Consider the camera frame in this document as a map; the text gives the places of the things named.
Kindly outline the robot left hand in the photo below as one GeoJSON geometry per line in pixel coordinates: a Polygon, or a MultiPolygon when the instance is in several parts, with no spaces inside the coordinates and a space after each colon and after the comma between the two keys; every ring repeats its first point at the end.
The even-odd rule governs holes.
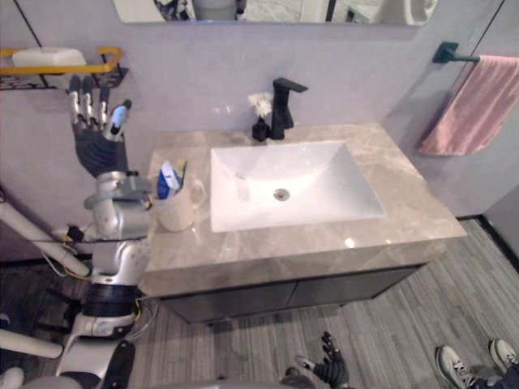
{"type": "Polygon", "coordinates": [[[76,155],[93,177],[109,172],[125,173],[129,168],[122,125],[128,118],[131,101],[126,99],[110,109],[110,88],[103,87],[94,107],[93,86],[92,76],[72,75],[67,89],[76,155]]]}

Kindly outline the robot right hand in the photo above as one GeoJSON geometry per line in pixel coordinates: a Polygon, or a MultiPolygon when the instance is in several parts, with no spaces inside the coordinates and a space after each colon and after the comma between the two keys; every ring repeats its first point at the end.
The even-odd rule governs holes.
{"type": "Polygon", "coordinates": [[[314,362],[297,355],[294,358],[296,364],[312,372],[323,383],[328,384],[330,388],[350,388],[349,370],[332,334],[324,331],[321,342],[325,354],[322,362],[314,362]]]}

